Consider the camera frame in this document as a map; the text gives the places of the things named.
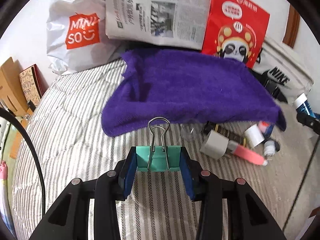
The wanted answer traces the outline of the folded newspaper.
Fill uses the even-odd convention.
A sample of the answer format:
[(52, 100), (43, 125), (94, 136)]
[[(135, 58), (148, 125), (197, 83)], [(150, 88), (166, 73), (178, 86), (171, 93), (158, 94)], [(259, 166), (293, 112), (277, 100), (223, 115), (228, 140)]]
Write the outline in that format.
[(105, 0), (108, 38), (201, 50), (211, 0)]

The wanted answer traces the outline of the patterned brown box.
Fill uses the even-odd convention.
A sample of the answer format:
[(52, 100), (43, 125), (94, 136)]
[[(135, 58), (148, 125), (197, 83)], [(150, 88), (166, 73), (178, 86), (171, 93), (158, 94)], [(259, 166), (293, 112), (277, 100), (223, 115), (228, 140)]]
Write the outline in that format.
[(21, 71), (19, 79), (25, 99), (31, 101), (37, 107), (44, 95), (44, 88), (37, 65), (33, 64)]

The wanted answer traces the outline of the purple towel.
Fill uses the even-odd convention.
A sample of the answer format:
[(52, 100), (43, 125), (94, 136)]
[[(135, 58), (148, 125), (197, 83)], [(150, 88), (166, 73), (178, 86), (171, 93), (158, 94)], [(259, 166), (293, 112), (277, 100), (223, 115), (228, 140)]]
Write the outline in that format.
[(286, 129), (281, 108), (239, 61), (173, 49), (133, 49), (122, 58), (123, 80), (101, 117), (110, 137), (144, 128), (157, 116), (173, 124), (266, 121)]

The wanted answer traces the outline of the green binder clip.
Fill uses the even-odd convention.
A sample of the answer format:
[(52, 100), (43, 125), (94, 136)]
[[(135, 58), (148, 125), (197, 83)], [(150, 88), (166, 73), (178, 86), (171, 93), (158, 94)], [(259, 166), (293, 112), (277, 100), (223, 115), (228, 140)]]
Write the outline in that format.
[[(164, 121), (167, 127), (159, 125), (151, 126), (154, 121)], [(151, 133), (150, 146), (136, 146), (137, 171), (140, 172), (165, 172), (180, 170), (180, 146), (167, 145), (166, 134), (170, 128), (170, 122), (164, 117), (155, 117), (148, 122), (149, 132)], [(155, 145), (154, 129), (159, 128), (161, 134), (161, 144)]]

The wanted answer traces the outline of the blue red round case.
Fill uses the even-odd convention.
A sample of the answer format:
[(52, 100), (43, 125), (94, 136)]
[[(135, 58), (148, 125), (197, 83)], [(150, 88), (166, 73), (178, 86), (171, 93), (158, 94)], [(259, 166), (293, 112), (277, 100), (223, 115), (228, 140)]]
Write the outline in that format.
[(258, 123), (258, 128), (265, 138), (269, 138), (272, 134), (274, 124), (271, 124), (271, 123), (265, 122), (265, 121), (260, 121)]

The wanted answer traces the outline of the pink tube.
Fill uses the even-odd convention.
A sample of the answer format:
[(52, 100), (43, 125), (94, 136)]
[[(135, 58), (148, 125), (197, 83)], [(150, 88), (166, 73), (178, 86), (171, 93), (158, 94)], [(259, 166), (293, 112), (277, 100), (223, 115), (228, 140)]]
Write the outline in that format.
[(232, 155), (235, 155), (245, 161), (252, 163), (254, 165), (266, 166), (268, 161), (258, 153), (246, 148), (236, 141), (230, 140), (227, 145), (227, 149)]

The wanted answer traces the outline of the striped quilt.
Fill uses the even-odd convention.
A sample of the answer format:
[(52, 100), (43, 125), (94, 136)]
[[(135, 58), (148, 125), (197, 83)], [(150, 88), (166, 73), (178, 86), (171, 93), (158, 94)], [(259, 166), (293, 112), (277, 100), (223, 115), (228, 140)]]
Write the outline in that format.
[[(124, 159), (135, 145), (148, 145), (147, 128), (118, 137), (107, 136), (101, 113), (125, 72), (122, 60), (58, 76), (35, 110), (27, 132), (35, 147), (45, 182), (46, 202), (34, 160), (25, 142), (18, 152), (11, 213), (18, 239), (28, 239), (48, 209), (74, 178), (98, 178)], [(191, 158), (218, 177), (244, 178), (284, 230), (287, 239), (301, 231), (311, 211), (319, 205), (319, 169), (307, 127), (297, 122), (296, 111), (281, 104), (286, 118), (284, 132), (275, 128), (272, 137), (280, 151), (266, 166), (253, 165), (238, 157), (214, 160), (200, 152), (205, 139), (203, 126), (193, 141), (181, 137), (181, 124), (171, 125), (169, 145), (186, 147)], [(187, 120), (182, 124), (196, 123)], [(187, 196), (180, 172), (138, 173), (128, 199), (117, 203), (122, 239), (194, 239), (200, 204)]]

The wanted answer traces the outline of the clear plastic cap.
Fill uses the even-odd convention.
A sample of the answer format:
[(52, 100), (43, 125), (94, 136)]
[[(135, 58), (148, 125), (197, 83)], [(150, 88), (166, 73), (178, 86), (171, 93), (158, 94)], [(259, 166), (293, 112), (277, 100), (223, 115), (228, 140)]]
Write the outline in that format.
[(196, 140), (201, 134), (202, 126), (196, 123), (181, 124), (181, 137), (187, 141)]

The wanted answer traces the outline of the white Miniso plastic bag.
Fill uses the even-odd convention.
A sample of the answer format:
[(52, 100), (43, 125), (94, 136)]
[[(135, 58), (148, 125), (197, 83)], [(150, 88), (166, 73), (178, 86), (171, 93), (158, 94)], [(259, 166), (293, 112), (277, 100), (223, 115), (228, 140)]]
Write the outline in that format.
[(107, 37), (105, 23), (105, 0), (53, 0), (46, 23), (52, 72), (73, 74), (118, 58), (120, 42)]

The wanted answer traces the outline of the grey white tape roll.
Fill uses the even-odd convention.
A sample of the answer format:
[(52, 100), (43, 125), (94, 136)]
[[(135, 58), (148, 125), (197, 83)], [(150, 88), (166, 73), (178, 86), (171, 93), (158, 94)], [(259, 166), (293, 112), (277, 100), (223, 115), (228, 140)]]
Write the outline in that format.
[(226, 152), (229, 139), (220, 133), (211, 130), (204, 140), (200, 152), (217, 160)]

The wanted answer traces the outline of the red panda paper bag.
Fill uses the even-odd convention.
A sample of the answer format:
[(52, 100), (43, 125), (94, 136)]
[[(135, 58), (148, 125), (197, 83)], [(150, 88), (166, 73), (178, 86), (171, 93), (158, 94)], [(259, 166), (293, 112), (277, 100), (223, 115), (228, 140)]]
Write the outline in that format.
[(253, 68), (269, 20), (270, 14), (251, 0), (211, 0), (201, 53)]

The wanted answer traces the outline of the wooden furniture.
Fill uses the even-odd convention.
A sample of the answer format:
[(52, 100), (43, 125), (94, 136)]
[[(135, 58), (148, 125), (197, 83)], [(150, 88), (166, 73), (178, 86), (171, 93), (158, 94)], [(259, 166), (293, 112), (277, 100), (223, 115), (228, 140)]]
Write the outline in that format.
[(12, 57), (1, 65), (1, 103), (4, 103), (4, 108), (23, 118), (27, 114), (32, 115), (33, 111), (27, 105), (19, 73), (18, 61), (13, 61)]

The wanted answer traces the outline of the white Nike waist bag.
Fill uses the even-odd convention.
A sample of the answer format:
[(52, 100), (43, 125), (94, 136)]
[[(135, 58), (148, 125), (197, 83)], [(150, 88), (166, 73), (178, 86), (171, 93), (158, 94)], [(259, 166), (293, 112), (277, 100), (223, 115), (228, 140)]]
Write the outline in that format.
[(251, 73), (278, 101), (289, 105), (308, 94), (313, 78), (299, 55), (288, 45), (265, 37)]

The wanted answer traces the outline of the blue white tube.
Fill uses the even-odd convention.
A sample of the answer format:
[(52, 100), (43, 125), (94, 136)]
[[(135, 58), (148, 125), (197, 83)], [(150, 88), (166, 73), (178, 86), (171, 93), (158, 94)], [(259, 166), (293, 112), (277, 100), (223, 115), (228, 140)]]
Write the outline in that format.
[(313, 118), (316, 117), (304, 93), (300, 94), (300, 96), (296, 98), (293, 102), (293, 106), (297, 113), (305, 113)]

